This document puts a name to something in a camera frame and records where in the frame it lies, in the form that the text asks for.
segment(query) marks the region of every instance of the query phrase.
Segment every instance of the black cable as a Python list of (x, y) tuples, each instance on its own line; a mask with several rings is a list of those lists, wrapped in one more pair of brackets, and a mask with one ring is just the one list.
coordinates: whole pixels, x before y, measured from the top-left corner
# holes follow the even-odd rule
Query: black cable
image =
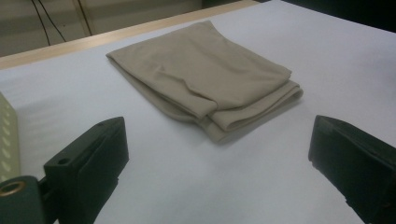
[(50, 14), (48, 13), (46, 8), (44, 7), (44, 5), (41, 2), (41, 0), (38, 0), (38, 3), (40, 3), (40, 5), (43, 7), (44, 11), (46, 12), (47, 17), (49, 18), (50, 23), (52, 23), (53, 27), (56, 29), (56, 31), (58, 31), (58, 34), (62, 37), (64, 42), (66, 42), (66, 40), (64, 39), (64, 36), (62, 35), (61, 31), (59, 31), (58, 27), (55, 25), (55, 23), (53, 23), (52, 19), (50, 18)]
[(40, 16), (40, 13), (38, 12), (37, 6), (35, 5), (35, 1), (32, 0), (32, 3), (33, 3), (33, 6), (35, 6), (35, 12), (37, 13), (38, 18), (40, 19), (41, 26), (43, 27), (44, 33), (46, 34), (47, 43), (48, 43), (49, 46), (50, 46), (50, 38), (49, 38), (49, 35), (47, 34), (46, 26), (44, 25), (43, 20), (41, 20), (41, 16)]

